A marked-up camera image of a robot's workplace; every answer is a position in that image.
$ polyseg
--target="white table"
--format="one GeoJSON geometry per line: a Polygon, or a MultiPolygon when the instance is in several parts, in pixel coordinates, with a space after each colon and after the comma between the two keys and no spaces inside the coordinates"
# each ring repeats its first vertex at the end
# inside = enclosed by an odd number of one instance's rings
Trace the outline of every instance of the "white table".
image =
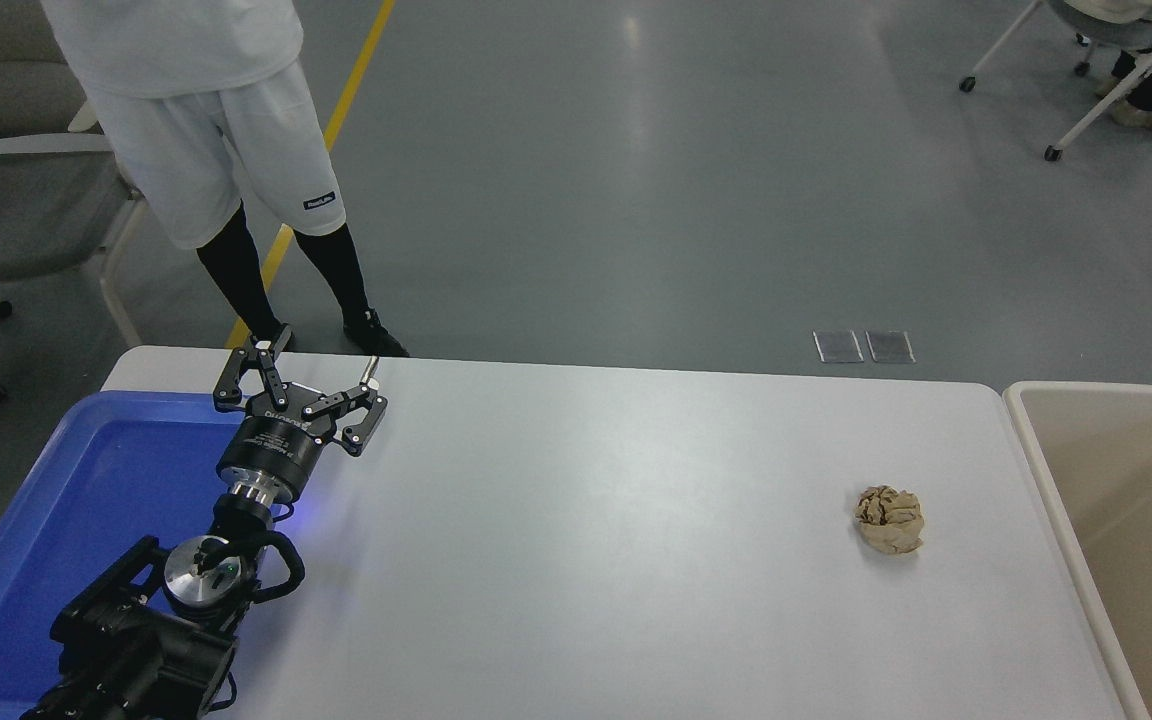
{"type": "MultiPolygon", "coordinates": [[[[210,392],[223,359],[137,347],[105,387],[210,392]]],[[[279,369],[335,391],[362,359],[279,369]]],[[[234,717],[1123,715],[986,387],[434,359],[376,377],[391,406],[364,456],[326,452],[282,526],[308,579],[242,626],[234,717]],[[881,483],[922,498],[911,556],[852,525],[881,483]]]]}

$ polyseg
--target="silver metal cylinder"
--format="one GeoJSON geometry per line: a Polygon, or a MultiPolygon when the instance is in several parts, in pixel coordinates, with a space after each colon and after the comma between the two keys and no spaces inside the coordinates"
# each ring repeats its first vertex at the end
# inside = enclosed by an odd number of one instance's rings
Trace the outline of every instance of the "silver metal cylinder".
{"type": "Polygon", "coordinates": [[[196,558],[202,551],[202,544],[209,539],[225,543],[223,538],[214,536],[189,538],[175,547],[162,566],[166,592],[194,609],[206,609],[223,600],[234,588],[238,588],[247,579],[250,571],[247,561],[238,556],[221,560],[220,564],[206,573],[198,571],[196,558]]]}
{"type": "Polygon", "coordinates": [[[250,468],[225,468],[220,479],[229,484],[229,495],[245,497],[265,507],[291,501],[291,492],[283,480],[264,470],[250,468]]]}

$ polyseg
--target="metal floor plate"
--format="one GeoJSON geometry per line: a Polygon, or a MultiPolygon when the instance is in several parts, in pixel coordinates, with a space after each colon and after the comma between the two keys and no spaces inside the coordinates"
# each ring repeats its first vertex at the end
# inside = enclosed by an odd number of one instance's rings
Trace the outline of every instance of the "metal floor plate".
{"type": "Polygon", "coordinates": [[[914,348],[909,344],[909,333],[865,331],[865,340],[869,341],[869,354],[873,356],[874,363],[916,363],[914,348]]]}
{"type": "Polygon", "coordinates": [[[823,363],[864,363],[861,341],[855,331],[816,331],[812,333],[823,363]]]}

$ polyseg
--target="gray floor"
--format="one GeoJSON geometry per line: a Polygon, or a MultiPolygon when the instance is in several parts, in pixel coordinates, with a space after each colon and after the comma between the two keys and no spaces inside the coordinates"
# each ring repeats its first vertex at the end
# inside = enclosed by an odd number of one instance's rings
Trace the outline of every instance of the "gray floor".
{"type": "MultiPolygon", "coordinates": [[[[297,3],[324,122],[379,5],[297,3]]],[[[1021,6],[401,1],[334,150],[370,295],[424,357],[1152,382],[1152,135],[1102,120],[1043,160],[1111,53],[1074,77],[1043,10],[956,90],[1021,6]],[[814,329],[908,331],[919,361],[824,365],[814,329]]],[[[147,342],[228,338],[154,222],[120,287],[147,342]]],[[[1,511],[124,348],[81,272],[0,295],[1,511]]],[[[296,251],[271,295],[348,351],[296,251]]]]}

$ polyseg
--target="blue plastic tray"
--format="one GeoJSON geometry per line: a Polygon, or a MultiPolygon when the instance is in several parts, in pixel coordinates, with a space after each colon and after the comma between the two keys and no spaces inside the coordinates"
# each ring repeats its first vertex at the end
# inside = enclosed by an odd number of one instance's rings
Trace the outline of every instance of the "blue plastic tray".
{"type": "Polygon", "coordinates": [[[109,562],[143,536],[206,532],[241,419],[207,395],[146,392],[97,393],[65,415],[0,520],[0,719],[60,680],[51,621],[109,562]]]}

